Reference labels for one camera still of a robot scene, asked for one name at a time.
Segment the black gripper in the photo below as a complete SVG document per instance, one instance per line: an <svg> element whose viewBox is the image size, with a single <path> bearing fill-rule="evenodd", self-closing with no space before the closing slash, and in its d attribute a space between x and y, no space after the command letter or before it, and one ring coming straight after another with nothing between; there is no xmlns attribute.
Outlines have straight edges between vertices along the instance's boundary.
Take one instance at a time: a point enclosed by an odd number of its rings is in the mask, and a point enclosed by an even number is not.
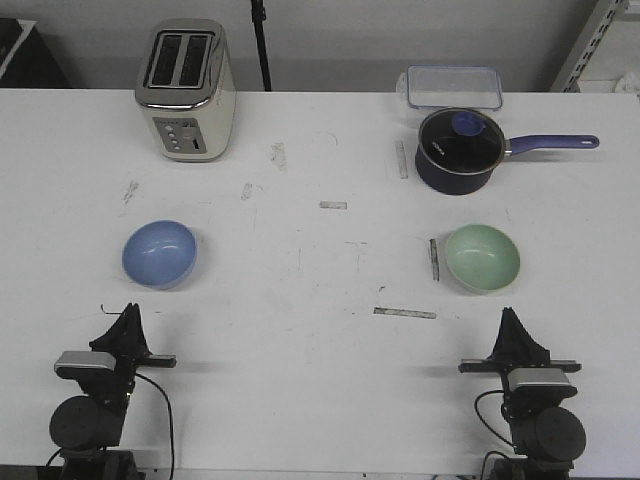
<svg viewBox="0 0 640 480"><path fill-rule="evenodd" d="M129 329L131 316L133 337ZM89 347L92 351L127 354L133 344L135 355L141 357L113 355L116 359L115 371L77 379L82 391L104 405L127 405L135 387L134 378L138 368L174 368L177 364L175 355L151 354L137 303L129 303L103 335L89 342Z"/></svg>
<svg viewBox="0 0 640 480"><path fill-rule="evenodd" d="M550 360L550 351L531 337L515 310L511 307L504 307L498 334L488 359L462 359L458 365L460 373L487 373L497 374L500 377L503 388L501 414L509 424L516 420L533 417L548 408L558 407L565 399L577 395L578 390L571 382L571 387L521 388L515 392L510 391L507 374L517 368L557 368L561 369L566 376L568 373L576 373L582 368L582 365L575 360L551 360L546 364L522 365L497 362L510 360L513 349L517 361Z"/></svg>

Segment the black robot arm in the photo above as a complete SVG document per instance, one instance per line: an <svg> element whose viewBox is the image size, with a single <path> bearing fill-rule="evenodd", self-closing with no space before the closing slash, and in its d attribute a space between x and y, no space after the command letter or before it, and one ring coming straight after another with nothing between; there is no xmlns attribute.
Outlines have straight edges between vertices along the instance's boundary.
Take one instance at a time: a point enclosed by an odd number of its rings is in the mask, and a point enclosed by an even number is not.
<svg viewBox="0 0 640 480"><path fill-rule="evenodd" d="M173 355L148 348L139 305L129 303L114 324L89 342L86 351L67 350L54 363L55 374L78 383L82 393L54 411L49 434L64 460L61 479L144 479L134 454L118 448L135 380L157 383L140 368L173 368Z"/></svg>
<svg viewBox="0 0 640 480"><path fill-rule="evenodd" d="M582 422L561 402L577 394L567 375L580 371L575 360L553 360L550 351L527 332L511 307L502 310L498 335L485 359L463 359L461 373L492 373L500 377L500 412L510 439L496 436L513 449L483 464L482 479L567 479L586 448Z"/></svg>

